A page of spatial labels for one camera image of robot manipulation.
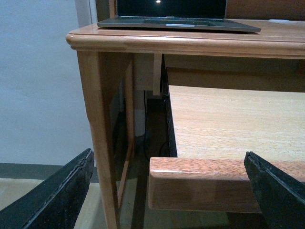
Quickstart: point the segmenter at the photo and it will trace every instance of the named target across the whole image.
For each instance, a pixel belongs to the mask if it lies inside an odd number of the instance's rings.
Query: floor
[[[115,130],[113,138],[116,172],[117,177],[120,177],[127,147],[123,114],[119,116]],[[121,214],[122,229],[268,228],[261,214],[149,209],[146,192],[148,159],[151,156],[168,156],[165,113],[161,100],[148,100],[147,102],[145,142],[143,139],[144,137],[138,138],[137,153],[128,174]],[[26,194],[59,168],[60,166],[0,164],[0,209]],[[74,228],[106,228],[96,170]]]

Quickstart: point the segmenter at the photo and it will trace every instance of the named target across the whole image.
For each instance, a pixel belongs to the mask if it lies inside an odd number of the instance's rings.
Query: wooden desk
[[[303,75],[168,69],[168,81],[178,158],[151,159],[150,207],[260,212],[247,151],[305,182]]]
[[[119,188],[118,200],[115,184],[109,103],[125,77],[130,155],[133,146],[132,87],[135,86],[132,73],[136,65],[133,53],[305,59],[305,22],[236,21],[260,27],[262,31],[259,34],[124,31],[100,30],[94,24],[67,35],[67,42],[78,53],[108,228],[119,228],[122,197],[122,188]],[[154,167],[158,160],[162,161],[162,158],[152,159],[151,164],[155,177],[163,171]],[[193,171],[200,168],[200,164],[196,165]]]

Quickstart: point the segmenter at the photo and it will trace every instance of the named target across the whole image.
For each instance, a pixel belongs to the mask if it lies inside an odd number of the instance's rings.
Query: wooden back panel
[[[305,20],[304,0],[228,0],[227,18]]]

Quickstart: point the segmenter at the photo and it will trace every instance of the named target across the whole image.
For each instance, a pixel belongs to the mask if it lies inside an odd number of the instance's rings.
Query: white wall
[[[0,162],[64,165],[92,147],[74,0],[0,1]]]

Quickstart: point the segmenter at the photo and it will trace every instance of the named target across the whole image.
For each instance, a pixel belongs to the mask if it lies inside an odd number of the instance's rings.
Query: wooden panel
[[[100,54],[102,71],[102,91],[104,99],[110,103],[120,86],[132,60],[131,53],[104,52]]]
[[[134,54],[134,89],[152,91],[154,74],[154,55],[150,53]]]
[[[305,20],[304,0],[228,0],[227,18]]]
[[[167,68],[183,68],[260,75],[294,74],[302,60],[221,56],[164,55]]]
[[[295,73],[294,68],[285,69],[278,67],[277,70],[282,71],[274,73],[255,73],[253,71],[252,73],[247,73],[167,68],[170,85],[184,86],[182,90],[192,90],[192,88],[187,87],[205,87],[274,92],[305,92],[305,78],[303,75]]]
[[[161,79],[161,63],[162,54],[153,55],[153,81],[152,81],[152,94],[160,95],[160,79]]]
[[[97,24],[71,31],[73,49],[236,57],[305,59],[305,22],[235,20],[262,28],[259,34],[103,30]]]
[[[305,162],[272,162],[305,183]],[[243,160],[152,157],[148,201],[155,209],[260,212]]]
[[[207,73],[176,86],[176,75],[168,75],[178,157],[243,159],[254,151],[267,160],[305,160],[305,93],[263,91],[283,88],[281,78]],[[297,82],[292,89],[304,91],[304,80]]]

